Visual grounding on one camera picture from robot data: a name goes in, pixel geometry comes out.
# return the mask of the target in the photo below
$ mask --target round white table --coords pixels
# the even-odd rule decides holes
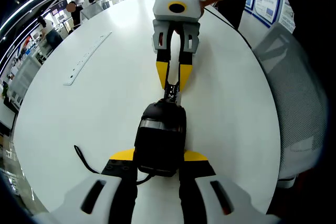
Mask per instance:
[[[77,156],[102,171],[109,157],[134,146],[144,109],[163,97],[153,51],[154,0],[126,0],[85,22],[49,56],[21,106],[14,144],[22,169],[49,210],[90,175]],[[266,212],[279,171],[275,104],[255,56],[224,22],[205,12],[200,45],[182,93],[186,148],[208,157]],[[112,31],[71,86],[63,85],[78,59]],[[178,35],[172,39],[169,80],[177,78]],[[183,223],[178,176],[153,177],[138,187],[136,223]]]

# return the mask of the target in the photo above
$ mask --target chair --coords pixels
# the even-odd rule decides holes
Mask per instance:
[[[326,135],[328,101],[294,36],[275,23],[253,49],[273,94],[278,113],[281,161],[278,187],[317,163]]]
[[[102,11],[103,11],[102,0],[100,0],[94,4],[89,5],[80,12],[84,15],[85,18],[90,19]]]
[[[111,1],[112,1],[112,5],[119,3],[119,0],[111,0]]]
[[[40,67],[41,64],[37,59],[28,55],[9,85],[7,96],[17,109],[20,108],[22,100]]]

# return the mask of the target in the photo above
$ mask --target white table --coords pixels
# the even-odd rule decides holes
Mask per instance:
[[[126,0],[84,23],[50,55],[31,83],[18,115],[14,143],[23,171],[51,211],[90,175],[77,156],[102,171],[115,152],[133,147],[140,117],[163,97],[151,37],[154,0]],[[205,12],[200,46],[182,94],[187,148],[208,157],[217,174],[245,189],[266,212],[280,162],[276,108],[253,53],[230,27]],[[71,86],[67,74],[94,41],[96,50]],[[180,49],[172,39],[170,81]],[[136,223],[183,223],[178,177],[154,177],[138,187]]]

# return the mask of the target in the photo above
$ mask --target white ruler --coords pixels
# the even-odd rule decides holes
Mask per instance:
[[[90,59],[91,55],[97,50],[97,48],[106,40],[107,37],[110,36],[112,32],[108,32],[105,35],[101,35],[99,39],[89,48],[89,51],[86,52],[76,63],[76,65],[71,69],[71,72],[67,75],[66,81],[63,83],[63,85],[71,85],[79,72],[82,70],[85,63]]]

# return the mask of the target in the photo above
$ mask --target black cable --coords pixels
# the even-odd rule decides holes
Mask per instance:
[[[85,167],[93,173],[99,173],[99,172],[95,171],[94,169],[92,169],[88,165],[88,163],[86,162],[86,160],[84,158],[84,155],[83,155],[82,151],[80,150],[80,148],[77,145],[74,145],[74,148],[75,148],[75,151],[77,152],[77,155],[79,156],[80,160],[82,160],[83,164],[85,165]]]
[[[97,171],[95,171],[94,169],[92,169],[89,164],[86,162],[85,158],[84,158],[84,155],[82,153],[82,151],[80,150],[80,148],[77,146],[77,145],[74,145],[74,148],[75,148],[75,151],[77,153],[77,155],[79,156],[80,160],[82,160],[83,164],[85,165],[85,167],[90,171],[90,172],[93,172],[93,173],[98,173]],[[148,176],[141,180],[141,181],[137,181],[136,184],[137,186],[138,185],[141,185],[143,183],[145,183],[146,181],[150,180],[152,177],[154,177],[154,175],[151,175],[151,174],[148,174]]]
[[[145,179],[136,182],[137,186],[145,183],[146,181],[150,180],[152,177],[154,177],[154,175],[148,174]]]
[[[249,48],[252,48],[251,45],[249,44],[249,42],[247,42],[246,38],[240,33],[240,31],[238,31],[238,29],[234,28],[229,22],[223,20],[221,17],[219,17],[217,14],[213,13],[212,11],[210,11],[209,9],[205,8],[205,10],[207,10],[208,12],[210,12],[212,15],[216,16],[217,18],[219,18],[221,21],[223,21],[225,24],[227,24],[229,27],[231,27],[233,30],[235,30],[237,33],[239,33],[239,35],[243,38],[243,40],[246,42],[246,44],[248,45]]]

